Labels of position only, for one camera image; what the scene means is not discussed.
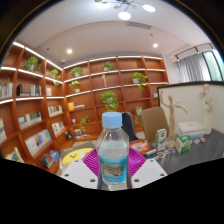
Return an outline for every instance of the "plastic bottle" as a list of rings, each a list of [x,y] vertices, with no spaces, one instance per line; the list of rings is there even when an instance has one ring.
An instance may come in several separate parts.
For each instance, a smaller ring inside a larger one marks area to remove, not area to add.
[[[103,182],[109,190],[127,189],[127,158],[129,137],[121,128],[122,115],[119,112],[102,114],[103,131],[96,141]]]

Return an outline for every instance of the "ceiling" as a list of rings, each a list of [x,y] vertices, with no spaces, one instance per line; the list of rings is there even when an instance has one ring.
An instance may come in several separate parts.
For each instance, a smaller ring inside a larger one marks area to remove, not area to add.
[[[118,18],[120,9],[112,3],[99,9],[95,0],[65,0],[33,19],[17,36],[16,41],[32,48],[60,67],[88,59],[114,55],[174,55],[191,47],[210,43],[205,33],[186,15],[161,0],[137,0],[153,6],[153,13],[141,5],[129,7],[129,22],[150,28],[128,26]]]

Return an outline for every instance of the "bottle cap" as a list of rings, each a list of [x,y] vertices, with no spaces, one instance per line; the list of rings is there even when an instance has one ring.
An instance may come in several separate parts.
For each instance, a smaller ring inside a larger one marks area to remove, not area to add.
[[[122,115],[119,112],[105,112],[102,114],[104,128],[115,129],[122,125]]]

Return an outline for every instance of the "green plant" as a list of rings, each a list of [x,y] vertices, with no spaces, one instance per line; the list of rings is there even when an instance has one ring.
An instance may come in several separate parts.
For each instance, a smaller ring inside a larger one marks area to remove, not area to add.
[[[132,75],[132,78],[133,79],[138,79],[139,80],[139,84],[138,84],[138,87],[140,90],[143,90],[144,86],[146,86],[147,84],[145,83],[146,82],[146,79],[148,78],[146,75],[143,75],[139,72],[135,72],[133,75]]]
[[[139,124],[140,123],[140,119],[141,119],[141,112],[142,112],[142,107],[136,107],[135,108],[135,124]]]
[[[72,77],[75,77],[75,73],[81,75],[83,73],[83,70],[80,67],[75,67],[69,72],[69,74],[71,74]]]
[[[101,99],[107,108],[107,112],[115,112],[118,104],[118,98],[113,92],[106,92],[101,96]]]
[[[56,76],[58,73],[59,73],[59,72],[58,72],[57,69],[53,69],[53,70],[50,71],[50,76],[51,76],[52,78],[55,78],[55,76]]]
[[[69,84],[69,86],[75,86],[75,89],[78,89],[79,85],[80,85],[79,81],[73,81],[73,82],[71,82],[71,84]]]
[[[28,60],[24,62],[23,67],[26,70],[30,70],[32,68],[32,65],[34,66],[33,67],[34,72],[41,73],[41,70],[40,70],[41,64],[38,64],[38,59],[34,56],[31,56],[30,58],[28,58]]]
[[[80,129],[81,129],[82,132],[85,132],[86,131],[85,124],[86,124],[87,121],[90,121],[88,119],[88,116],[85,116],[85,117],[82,117],[81,118],[81,121],[80,121],[80,124],[81,124]]]
[[[110,71],[110,70],[113,69],[113,64],[110,63],[109,61],[108,61],[108,62],[104,62],[104,63],[103,63],[103,68],[107,68],[108,71]]]

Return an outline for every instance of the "lamp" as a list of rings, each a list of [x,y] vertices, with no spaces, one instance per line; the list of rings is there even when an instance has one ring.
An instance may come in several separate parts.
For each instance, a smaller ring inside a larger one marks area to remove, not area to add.
[[[122,20],[129,20],[131,18],[131,14],[126,12],[127,9],[131,6],[133,9],[136,9],[137,6],[134,4],[142,5],[143,9],[146,10],[147,12],[155,12],[155,8],[152,7],[151,5],[145,5],[139,2],[136,2],[135,0],[115,0],[115,2],[110,2],[110,1],[102,1],[102,0],[95,0],[95,2],[98,2],[98,8],[100,9],[106,9],[110,7],[110,3],[120,3],[120,5],[115,5],[113,8],[114,9],[120,9],[123,5],[126,5],[126,9],[118,14],[118,17]]]

